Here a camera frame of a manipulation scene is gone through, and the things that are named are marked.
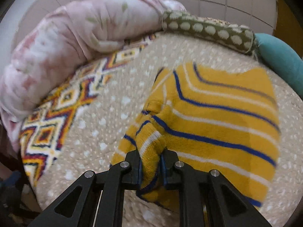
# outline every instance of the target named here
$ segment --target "beige polka dot blanket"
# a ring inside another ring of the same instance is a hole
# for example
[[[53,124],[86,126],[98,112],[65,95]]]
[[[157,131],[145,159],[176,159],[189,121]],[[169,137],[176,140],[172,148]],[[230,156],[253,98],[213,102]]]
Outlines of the beige polka dot blanket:
[[[213,42],[169,33],[160,35],[136,59],[111,73],[100,95],[79,114],[61,155],[37,183],[36,193],[43,209],[83,172],[108,170],[120,139],[149,95],[158,68],[173,68],[187,61],[228,72],[244,72],[256,66],[266,69],[280,110],[281,155],[260,212],[274,227],[286,223],[303,195],[301,99],[280,77],[251,57]],[[178,224],[177,214],[140,200],[132,191],[125,192],[122,226]]]

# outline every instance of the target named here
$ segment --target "blue stripe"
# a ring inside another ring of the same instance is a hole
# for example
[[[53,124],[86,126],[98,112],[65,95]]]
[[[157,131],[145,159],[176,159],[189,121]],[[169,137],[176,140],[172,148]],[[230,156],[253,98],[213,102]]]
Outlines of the blue stripe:
[[[142,123],[142,125],[140,126],[140,128],[139,128],[139,129],[137,130],[137,132],[136,132],[136,136],[140,133],[140,131],[142,130],[143,126],[146,125],[146,124],[148,124],[148,123],[150,123],[149,120],[145,120],[145,121]]]
[[[262,206],[262,203],[257,201],[257,200],[254,200],[252,198],[249,198],[248,196],[245,196],[246,199],[249,201],[250,204],[256,206],[256,207],[261,207]]]
[[[245,87],[237,86],[237,85],[231,85],[231,84],[224,84],[224,83],[219,83],[219,82],[208,81],[208,80],[201,77],[201,75],[200,75],[200,73],[197,69],[196,63],[193,64],[193,67],[194,67],[194,71],[195,71],[198,79],[201,82],[205,83],[205,84],[223,86],[223,87],[228,87],[228,88],[233,88],[233,89],[240,89],[240,90],[244,90],[244,91],[247,91],[247,92],[251,92],[251,93],[257,94],[259,96],[265,97],[266,99],[270,100],[275,106],[277,106],[277,103],[276,103],[274,98],[272,98],[271,96],[269,96],[269,95],[267,95],[267,94],[265,94],[261,91],[257,91],[257,90],[254,90],[254,89],[249,89],[249,88],[245,88]]]
[[[163,185],[166,186],[166,184],[167,184],[166,164],[165,164],[165,160],[164,160],[163,154],[160,155],[160,161],[161,161],[161,171],[162,171]]]
[[[141,112],[142,112],[144,115],[148,115],[148,112],[145,111],[145,110],[142,110]]]
[[[161,67],[161,68],[158,70],[157,75],[156,75],[155,80],[154,80],[154,83],[156,82],[158,76],[159,76],[160,73],[163,71],[163,69],[164,69],[164,67]]]
[[[123,138],[125,138],[126,140],[130,141],[132,145],[134,145],[135,147],[137,147],[137,144],[135,142],[134,139],[132,139],[129,135],[124,135]]]
[[[158,181],[158,172],[155,173],[154,178],[151,180],[151,182],[148,185],[146,185],[143,189],[139,190],[140,194],[144,195],[151,192],[154,189],[157,181]]]
[[[193,101],[191,99],[185,98],[183,96],[182,92],[181,92],[181,87],[180,87],[180,82],[179,82],[178,75],[177,75],[176,71],[173,71],[173,73],[174,73],[174,76],[175,76],[176,87],[177,87],[177,91],[178,91],[178,94],[179,94],[179,98],[181,100],[186,101],[186,102],[188,102],[190,104],[193,104],[195,106],[199,106],[199,107],[218,108],[218,109],[222,109],[222,110],[226,110],[226,111],[231,111],[231,112],[236,112],[236,113],[241,113],[241,114],[249,115],[249,116],[252,116],[252,117],[256,117],[258,119],[266,121],[267,123],[272,125],[279,133],[281,133],[279,127],[274,122],[272,122],[271,120],[269,120],[266,117],[263,117],[259,114],[252,113],[252,112],[242,110],[242,109],[238,109],[238,108],[223,106],[223,105],[212,105],[212,104],[200,103],[200,102],[196,102],[196,101]]]
[[[194,135],[194,134],[190,134],[190,133],[176,131],[176,130],[173,130],[173,129],[169,128],[168,125],[163,120],[161,120],[159,117],[157,117],[156,115],[152,116],[152,118],[160,126],[162,126],[167,133],[169,133],[171,135],[186,138],[186,139],[191,139],[191,140],[195,140],[195,141],[199,141],[199,142],[206,142],[206,143],[210,143],[210,144],[220,146],[220,147],[240,149],[240,150],[243,150],[243,151],[245,151],[249,154],[252,154],[252,155],[257,156],[261,159],[264,159],[267,162],[269,162],[270,164],[272,164],[274,167],[276,167],[276,162],[272,158],[270,158],[266,154],[263,154],[260,151],[257,151],[257,150],[254,150],[252,148],[246,147],[242,144],[223,142],[223,141],[219,141],[219,140],[212,139],[212,138],[205,137],[205,136],[199,136],[199,135]]]
[[[142,174],[143,174],[143,172],[142,172],[142,160],[140,159],[140,161],[139,161],[139,175],[138,175],[139,185],[142,184],[142,176],[143,176]]]

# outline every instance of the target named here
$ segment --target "fabric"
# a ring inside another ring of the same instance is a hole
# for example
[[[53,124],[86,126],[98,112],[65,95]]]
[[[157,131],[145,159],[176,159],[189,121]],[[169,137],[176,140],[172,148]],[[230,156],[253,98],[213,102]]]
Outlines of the fabric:
[[[166,192],[158,178],[160,155],[167,147],[197,170],[216,166],[261,207],[279,156],[278,122],[273,89],[262,69],[229,74],[195,63],[160,69],[112,163],[137,149],[143,170],[138,194],[176,211],[178,192]]]
[[[273,227],[284,226],[303,195],[303,101],[277,74],[250,56],[185,35],[157,35],[138,57],[111,73],[100,95],[73,122],[60,156],[38,180],[36,195],[41,208],[45,209],[85,171],[109,169],[112,154],[141,112],[159,68],[173,69],[181,62],[195,61],[229,73],[256,67],[266,70],[279,106],[281,143],[276,173],[259,211]],[[122,226],[178,227],[179,216],[126,190]]]
[[[137,57],[154,39],[152,34],[128,41],[123,50],[79,68],[24,120],[20,131],[21,156],[34,188],[60,156],[73,122],[97,98],[110,74]]]
[[[211,18],[201,18],[182,11],[165,11],[164,31],[183,32],[227,46],[243,54],[254,49],[255,34],[244,25],[226,24]]]
[[[48,14],[20,42],[0,79],[0,115],[15,151],[22,120],[77,67],[125,39],[161,29],[163,12],[177,1],[84,0]]]
[[[265,63],[303,98],[303,61],[282,40],[265,33],[256,33],[258,51]]]

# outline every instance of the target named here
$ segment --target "green polka dot pillow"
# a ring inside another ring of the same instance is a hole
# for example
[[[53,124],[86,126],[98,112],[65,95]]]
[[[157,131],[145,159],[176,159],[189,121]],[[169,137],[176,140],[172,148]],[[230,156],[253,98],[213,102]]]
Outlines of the green polka dot pillow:
[[[163,14],[162,27],[164,31],[181,32],[217,42],[243,54],[250,54],[254,49],[255,34],[247,26],[167,10]]]

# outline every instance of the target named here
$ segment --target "pink floral comforter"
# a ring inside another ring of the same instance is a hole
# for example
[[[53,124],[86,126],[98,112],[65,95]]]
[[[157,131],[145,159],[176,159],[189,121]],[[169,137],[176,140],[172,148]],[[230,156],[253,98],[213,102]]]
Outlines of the pink floral comforter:
[[[44,17],[16,47],[0,79],[0,115],[14,150],[23,119],[49,91],[98,53],[160,30],[166,9],[185,10],[174,0],[85,0]]]

